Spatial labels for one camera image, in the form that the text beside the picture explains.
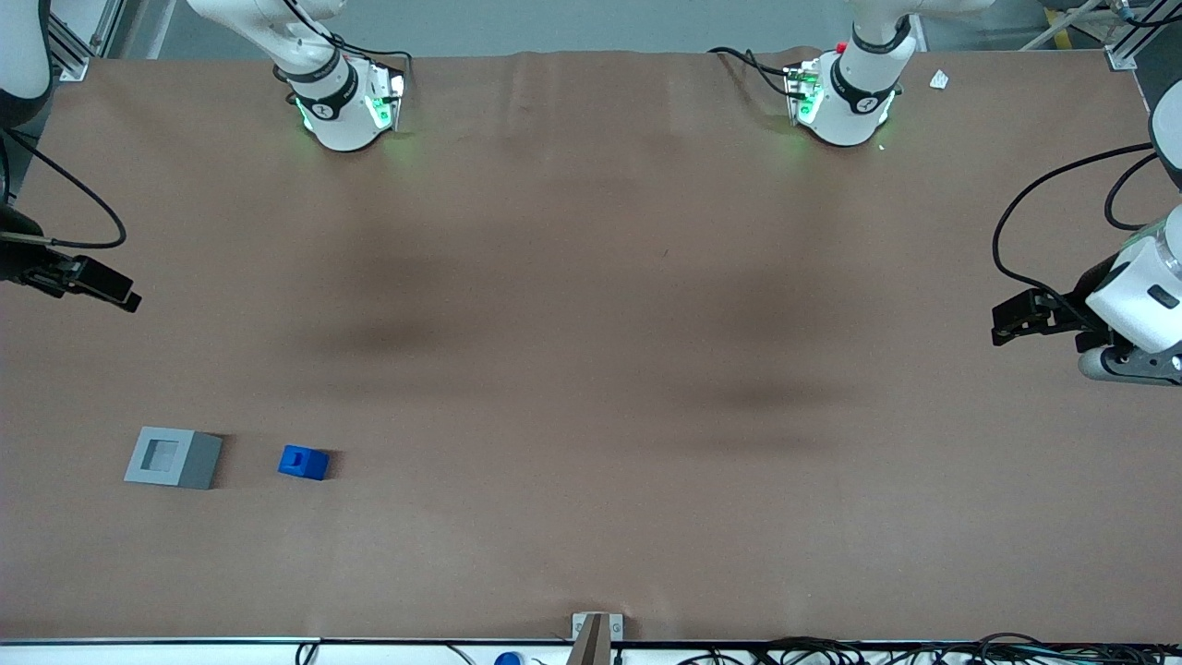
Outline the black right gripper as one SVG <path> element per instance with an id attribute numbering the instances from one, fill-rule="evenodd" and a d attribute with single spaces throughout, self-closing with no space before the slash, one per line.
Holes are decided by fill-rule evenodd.
<path id="1" fill-rule="evenodd" d="M 54 298 L 66 294 L 92 296 L 135 314 L 142 296 L 134 281 L 99 260 L 76 256 L 70 262 L 50 262 L 43 228 L 17 208 L 1 206 L 1 279 L 24 283 Z"/>

